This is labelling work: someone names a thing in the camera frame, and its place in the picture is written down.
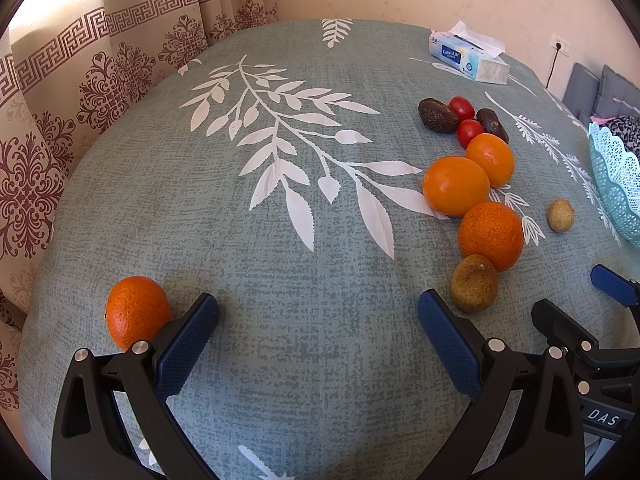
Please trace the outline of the small dark avocado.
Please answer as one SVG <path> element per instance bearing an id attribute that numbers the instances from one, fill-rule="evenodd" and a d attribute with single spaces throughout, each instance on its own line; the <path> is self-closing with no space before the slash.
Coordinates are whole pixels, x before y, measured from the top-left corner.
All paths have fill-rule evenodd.
<path id="1" fill-rule="evenodd" d="M 509 143 L 509 136 L 503 128 L 497 114 L 490 108 L 481 108 L 476 112 L 476 120 L 483 126 L 484 131 L 498 136 L 503 142 Z"/>

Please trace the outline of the rough orange tangerine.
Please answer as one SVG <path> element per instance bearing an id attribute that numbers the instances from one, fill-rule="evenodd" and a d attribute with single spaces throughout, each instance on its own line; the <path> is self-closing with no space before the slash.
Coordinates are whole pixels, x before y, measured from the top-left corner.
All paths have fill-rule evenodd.
<path id="1" fill-rule="evenodd" d="M 524 247 L 521 220 L 503 204 L 492 200 L 477 204 L 462 217 L 458 244 L 463 257 L 481 255 L 504 272 L 518 262 Z"/>

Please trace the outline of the red tomato front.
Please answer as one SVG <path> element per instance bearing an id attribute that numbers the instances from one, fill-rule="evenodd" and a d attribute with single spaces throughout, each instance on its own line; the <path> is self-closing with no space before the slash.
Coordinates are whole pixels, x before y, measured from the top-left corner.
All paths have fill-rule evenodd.
<path id="1" fill-rule="evenodd" d="M 484 127 L 475 119 L 465 119 L 457 128 L 457 138 L 462 148 L 467 148 L 471 141 L 484 132 Z"/>

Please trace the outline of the large dark avocado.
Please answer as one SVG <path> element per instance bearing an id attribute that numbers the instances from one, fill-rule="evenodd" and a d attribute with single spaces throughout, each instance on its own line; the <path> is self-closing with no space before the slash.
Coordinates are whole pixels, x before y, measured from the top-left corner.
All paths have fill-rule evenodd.
<path id="1" fill-rule="evenodd" d="M 432 98 L 420 101 L 418 111 L 423 125 L 437 133 L 455 133 L 460 119 L 450 108 Z"/>

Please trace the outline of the beige patterned curtain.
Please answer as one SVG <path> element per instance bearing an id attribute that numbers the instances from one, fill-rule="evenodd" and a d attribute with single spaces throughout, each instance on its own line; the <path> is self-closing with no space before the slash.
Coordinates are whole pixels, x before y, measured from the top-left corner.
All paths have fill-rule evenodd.
<path id="1" fill-rule="evenodd" d="M 40 262 L 74 170 L 157 84 L 278 0 L 23 0 L 1 36 L 1 413 L 27 430 L 16 365 Z"/>

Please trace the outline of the tissue box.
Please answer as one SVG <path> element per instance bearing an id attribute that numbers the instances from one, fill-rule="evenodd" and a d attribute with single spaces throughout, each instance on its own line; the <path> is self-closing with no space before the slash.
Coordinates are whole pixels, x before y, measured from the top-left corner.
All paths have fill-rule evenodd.
<path id="1" fill-rule="evenodd" d="M 468 79 L 485 84 L 507 84 L 510 65 L 501 55 L 506 45 L 458 21 L 446 32 L 431 32 L 430 53 Z"/>

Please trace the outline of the pink blanket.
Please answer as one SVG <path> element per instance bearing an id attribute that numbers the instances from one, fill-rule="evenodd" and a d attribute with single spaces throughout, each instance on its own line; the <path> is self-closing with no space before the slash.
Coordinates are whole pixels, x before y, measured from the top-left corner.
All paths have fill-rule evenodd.
<path id="1" fill-rule="evenodd" d="M 599 126 L 605 125 L 607 122 L 610 122 L 615 117 L 599 117 L 599 116 L 591 116 L 590 122 L 595 122 Z"/>

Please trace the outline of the smooth small orange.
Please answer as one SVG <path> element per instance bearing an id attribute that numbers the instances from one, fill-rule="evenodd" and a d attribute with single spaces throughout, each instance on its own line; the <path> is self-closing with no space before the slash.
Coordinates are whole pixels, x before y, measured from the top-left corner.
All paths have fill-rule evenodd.
<path id="1" fill-rule="evenodd" d="M 509 145 L 493 134 L 476 136 L 466 147 L 465 156 L 486 171 L 493 188 L 502 188 L 514 174 L 515 159 Z"/>

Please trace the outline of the smooth large orange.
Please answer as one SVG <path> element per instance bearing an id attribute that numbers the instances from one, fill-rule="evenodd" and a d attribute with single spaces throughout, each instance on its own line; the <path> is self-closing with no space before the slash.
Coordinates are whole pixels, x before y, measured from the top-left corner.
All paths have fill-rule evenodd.
<path id="1" fill-rule="evenodd" d="M 423 178 L 423 194 L 428 206 L 448 217 L 463 217 L 472 207 L 487 200 L 489 191 L 486 171 L 477 162 L 462 156 L 435 160 Z"/>

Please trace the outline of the leopard print garment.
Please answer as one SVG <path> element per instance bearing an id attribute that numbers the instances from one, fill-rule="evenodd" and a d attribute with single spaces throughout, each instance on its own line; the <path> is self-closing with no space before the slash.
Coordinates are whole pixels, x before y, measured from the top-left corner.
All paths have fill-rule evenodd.
<path id="1" fill-rule="evenodd" d="M 634 116 L 620 116 L 608 120 L 605 124 L 614 136 L 623 141 L 627 151 L 640 158 L 640 118 Z"/>

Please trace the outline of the red tomato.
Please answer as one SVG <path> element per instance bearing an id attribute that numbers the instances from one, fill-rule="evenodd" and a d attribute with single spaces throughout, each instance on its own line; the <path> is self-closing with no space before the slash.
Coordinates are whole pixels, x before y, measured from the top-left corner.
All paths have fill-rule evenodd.
<path id="1" fill-rule="evenodd" d="M 472 104 L 467 99 L 462 98 L 462 96 L 454 96 L 450 100 L 448 107 L 460 122 L 462 122 L 462 120 L 475 118 L 474 107 L 472 107 Z"/>
<path id="2" fill-rule="evenodd" d="M 457 128 L 457 138 L 462 148 L 467 148 L 471 141 L 484 132 L 484 127 L 475 119 L 465 119 Z"/>

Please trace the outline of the white wall socket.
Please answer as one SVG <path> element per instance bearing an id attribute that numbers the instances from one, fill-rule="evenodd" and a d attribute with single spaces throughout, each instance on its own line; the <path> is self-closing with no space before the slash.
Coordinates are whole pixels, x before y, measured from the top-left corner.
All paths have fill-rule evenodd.
<path id="1" fill-rule="evenodd" d="M 554 50 L 557 50 L 559 54 L 567 56 L 568 58 L 573 53 L 573 46 L 570 42 L 566 41 L 562 37 L 557 34 L 553 34 L 550 41 L 551 47 Z"/>

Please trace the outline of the teal leaf-print bedspread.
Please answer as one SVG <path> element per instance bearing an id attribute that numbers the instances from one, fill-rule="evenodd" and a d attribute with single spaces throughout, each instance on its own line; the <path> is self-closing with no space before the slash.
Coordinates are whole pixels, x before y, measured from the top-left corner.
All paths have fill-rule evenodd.
<path id="1" fill-rule="evenodd" d="M 427 211 L 431 164 L 462 149 L 419 102 L 492 108 L 515 170 L 492 197 L 524 224 L 521 257 L 473 318 L 537 353 L 547 298 L 606 348 L 639 342 L 598 292 L 598 263 L 639 274 L 636 248 L 602 216 L 585 129 L 526 65 L 507 84 L 438 68 L 428 31 L 358 21 L 336 47 L 316 21 L 237 32 L 170 76 L 99 137 L 66 186 L 37 274 L 18 369 L 26 445 L 50 467 L 74 351 L 115 349 L 105 301 L 122 278 L 160 283 L 175 314 L 209 292 L 220 323 L 168 402 L 219 477 L 413 479 L 468 404 L 416 318 L 459 263 L 458 222 Z M 554 200 L 574 226 L 555 233 Z"/>

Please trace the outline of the small tan kiwi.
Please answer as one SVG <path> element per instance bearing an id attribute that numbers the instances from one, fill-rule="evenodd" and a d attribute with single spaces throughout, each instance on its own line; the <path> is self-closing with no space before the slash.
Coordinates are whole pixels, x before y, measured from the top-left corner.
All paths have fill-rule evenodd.
<path id="1" fill-rule="evenodd" d="M 555 233 L 568 232 L 575 222 L 575 211 L 568 200 L 554 200 L 547 211 L 547 222 Z"/>

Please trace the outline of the large brown kiwi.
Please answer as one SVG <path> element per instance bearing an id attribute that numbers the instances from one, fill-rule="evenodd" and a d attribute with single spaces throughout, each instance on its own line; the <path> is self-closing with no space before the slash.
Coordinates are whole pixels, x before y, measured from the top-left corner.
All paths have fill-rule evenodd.
<path id="1" fill-rule="evenodd" d="M 450 278 L 450 296 L 454 304 L 465 313 L 486 310 L 498 295 L 498 272 L 482 255 L 463 258 Z"/>

